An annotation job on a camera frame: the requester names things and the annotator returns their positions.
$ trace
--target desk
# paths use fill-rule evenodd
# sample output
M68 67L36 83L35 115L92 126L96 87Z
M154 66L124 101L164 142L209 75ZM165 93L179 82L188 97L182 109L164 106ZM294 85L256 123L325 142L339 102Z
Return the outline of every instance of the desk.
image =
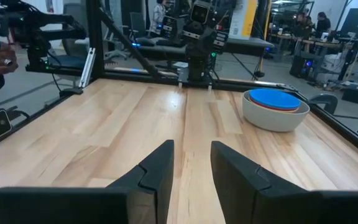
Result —
M241 108L237 92L99 79L0 142L0 187L104 187L174 139L168 223L224 223L212 140L306 189L358 190L358 149L317 116L272 133Z
M274 47L274 45L270 42L262 40L260 38L250 37L249 39L241 40L241 39L233 39L229 38L227 40L227 44L229 45L248 45L253 47Z
M276 62L280 62L282 57L283 57L282 45L283 45L284 40L292 40L292 41L296 41L298 43L301 42L301 43L304 43L304 44L313 44L313 45L322 47L323 49L320 50L320 53L324 53L324 56L325 56L325 54L327 52L327 48L338 49L338 48L341 47L340 44L327 43L327 42L322 42L322 41L317 41L317 40L305 40L305 39L302 39L300 37L294 37L294 36L291 36L291 35L271 34L270 36L279 38L278 45L276 47L277 48L277 53L274 55L274 60Z

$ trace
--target wall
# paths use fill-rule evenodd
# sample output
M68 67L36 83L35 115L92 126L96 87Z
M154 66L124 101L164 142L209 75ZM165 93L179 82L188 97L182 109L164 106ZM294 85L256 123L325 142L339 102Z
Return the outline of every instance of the wall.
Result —
M325 12L331 21L331 28L334 30L338 23L339 17L341 16L342 8L344 5L345 0L314 0L314 6L310 12L311 19L315 24L317 24L318 13Z
M345 2L346 0L314 0L314 6L310 12L313 22L317 23L317 15L319 12L325 12L331 21L331 28L334 30L339 22ZM349 13L349 10L352 8L358 8L358 0L351 1L351 3L346 7L343 17L339 22L338 30L341 30L345 18Z

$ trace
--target ring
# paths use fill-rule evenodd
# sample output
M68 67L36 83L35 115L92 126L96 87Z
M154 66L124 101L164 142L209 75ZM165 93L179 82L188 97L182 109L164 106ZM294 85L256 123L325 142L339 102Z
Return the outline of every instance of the ring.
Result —
M9 60L9 59L5 59L5 60L4 60L4 65L5 65L5 66L12 65L12 61Z

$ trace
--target floor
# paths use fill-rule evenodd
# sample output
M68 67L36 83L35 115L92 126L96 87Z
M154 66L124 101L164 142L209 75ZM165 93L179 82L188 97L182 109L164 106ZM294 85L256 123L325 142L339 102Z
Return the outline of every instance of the floor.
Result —
M97 80L0 143L0 187L105 187L172 139L167 223L224 223L211 141L304 189L358 190L358 149L315 115L274 133L240 114L239 92Z
M19 109L26 113L34 114L43 108L45 104L56 99L58 97L58 90L53 82L51 74L26 72L24 68L25 64L27 64L25 51L20 50L17 54L20 67L16 72L5 75L6 84L2 90L0 90L0 105L5 108L18 106ZM116 61L118 62L116 65L118 67L141 68L140 64L133 59L126 61L117 59ZM221 78L249 80L251 79L251 75L243 66L247 67L248 70L253 71L257 61L257 57L225 53L223 55L218 55L216 71ZM290 66L291 58L289 57L284 58L280 63L273 62L272 60L264 60L263 71L266 75L260 80L266 82L289 83L299 89L306 97L326 93L323 90L313 88L304 80L289 75ZM71 87L71 80L66 80L58 76L56 76L56 78L62 88ZM340 91L333 92L332 94L336 95L339 99L342 97ZM355 117L352 119L338 117L337 119L353 131L357 131L358 104L339 100L336 115Z

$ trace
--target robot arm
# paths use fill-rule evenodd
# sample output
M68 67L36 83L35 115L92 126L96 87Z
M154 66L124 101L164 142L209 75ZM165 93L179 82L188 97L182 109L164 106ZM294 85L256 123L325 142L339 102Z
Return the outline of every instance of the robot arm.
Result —
M65 24L69 28L67 30L41 30L41 27L48 24ZM36 45L45 45L50 40L86 37L85 29L70 15L46 14L20 0L0 0L0 36L7 37L9 29L13 30L14 40L26 48L48 49L48 47Z

